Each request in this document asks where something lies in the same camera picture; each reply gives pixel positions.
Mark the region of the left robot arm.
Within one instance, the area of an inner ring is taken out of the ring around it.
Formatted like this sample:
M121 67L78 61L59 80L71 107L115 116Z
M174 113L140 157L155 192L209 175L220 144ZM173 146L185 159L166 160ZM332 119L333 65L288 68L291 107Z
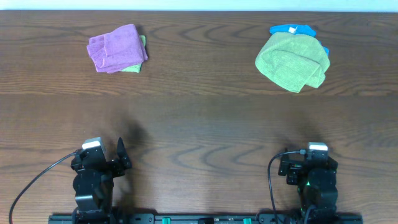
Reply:
M73 180L79 219L84 222L111 219L113 179L125 175L132 167L123 140L118 139L117 158L106 160L105 147L100 137L87 139L71 162L76 172Z

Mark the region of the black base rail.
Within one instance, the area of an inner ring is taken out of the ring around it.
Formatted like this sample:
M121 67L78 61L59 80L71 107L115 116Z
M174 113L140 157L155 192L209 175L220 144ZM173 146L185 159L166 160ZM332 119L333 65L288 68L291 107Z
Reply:
M115 223L115 224L274 224L274 223L337 223L363 224L361 216L337 215L329 220L316 220L293 215L260 213L258 215L154 215L136 213L113 215L109 220L88 220L78 215L51 215L48 224Z

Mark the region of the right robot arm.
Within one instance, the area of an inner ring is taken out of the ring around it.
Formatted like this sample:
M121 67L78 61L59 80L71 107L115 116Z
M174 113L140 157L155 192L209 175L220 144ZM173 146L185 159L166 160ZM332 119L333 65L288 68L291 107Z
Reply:
M278 174L286 177L288 185L297 186L302 218L312 221L332 217L336 212L338 163L326 151L301 149L295 151L302 161L291 159L293 151L283 153Z

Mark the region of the large green microfiber cloth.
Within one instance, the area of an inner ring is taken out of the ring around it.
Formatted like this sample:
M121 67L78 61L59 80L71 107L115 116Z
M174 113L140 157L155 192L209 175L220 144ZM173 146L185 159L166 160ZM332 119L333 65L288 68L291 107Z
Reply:
M325 81L330 59L321 43L305 34L272 34L255 59L261 74L281 88L298 93Z

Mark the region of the blue crumpled cloth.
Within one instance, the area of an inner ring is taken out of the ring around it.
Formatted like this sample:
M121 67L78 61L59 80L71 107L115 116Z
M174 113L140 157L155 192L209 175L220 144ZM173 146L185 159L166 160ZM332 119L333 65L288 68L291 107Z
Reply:
M290 33L293 35L308 35L310 37L316 37L316 31L313 30L309 25L303 24L282 24L273 26L269 29L271 35L277 32Z

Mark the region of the green folded cloth under purple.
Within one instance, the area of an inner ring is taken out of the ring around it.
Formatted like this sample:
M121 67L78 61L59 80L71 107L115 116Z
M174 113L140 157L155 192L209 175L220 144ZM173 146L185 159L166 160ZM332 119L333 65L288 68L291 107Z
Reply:
M146 37L144 35L140 35L140 39L142 42L142 51L144 55L144 61L147 60L147 53L146 53ZM131 65L130 67L126 67L122 69L122 72L132 72L132 73L139 73L141 71L142 64L135 64Z

